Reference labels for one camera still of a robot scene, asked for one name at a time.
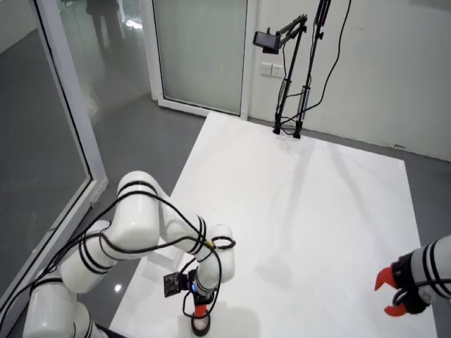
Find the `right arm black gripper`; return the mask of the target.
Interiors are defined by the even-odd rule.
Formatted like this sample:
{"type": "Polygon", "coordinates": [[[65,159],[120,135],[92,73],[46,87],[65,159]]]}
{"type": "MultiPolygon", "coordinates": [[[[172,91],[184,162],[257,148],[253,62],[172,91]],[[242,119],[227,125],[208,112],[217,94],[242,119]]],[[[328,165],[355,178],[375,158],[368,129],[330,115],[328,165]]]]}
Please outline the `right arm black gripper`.
{"type": "Polygon", "coordinates": [[[392,305],[384,308],[389,316],[403,316],[406,313],[422,313],[430,304],[432,293],[426,282],[431,281],[427,258],[424,253],[409,253],[401,256],[391,266],[383,268],[376,276],[374,290],[384,284],[404,290],[392,305]]]}

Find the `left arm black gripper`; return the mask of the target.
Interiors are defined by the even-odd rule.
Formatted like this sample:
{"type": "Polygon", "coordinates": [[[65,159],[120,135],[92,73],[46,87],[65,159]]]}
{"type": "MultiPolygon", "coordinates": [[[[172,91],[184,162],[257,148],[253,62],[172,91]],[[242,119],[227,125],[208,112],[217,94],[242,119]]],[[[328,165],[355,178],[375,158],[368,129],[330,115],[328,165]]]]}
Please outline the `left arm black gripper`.
{"type": "Polygon", "coordinates": [[[209,292],[206,295],[199,293],[198,291],[192,292],[194,301],[194,315],[196,317],[202,317],[206,313],[206,306],[214,302],[215,291],[209,292]]]}

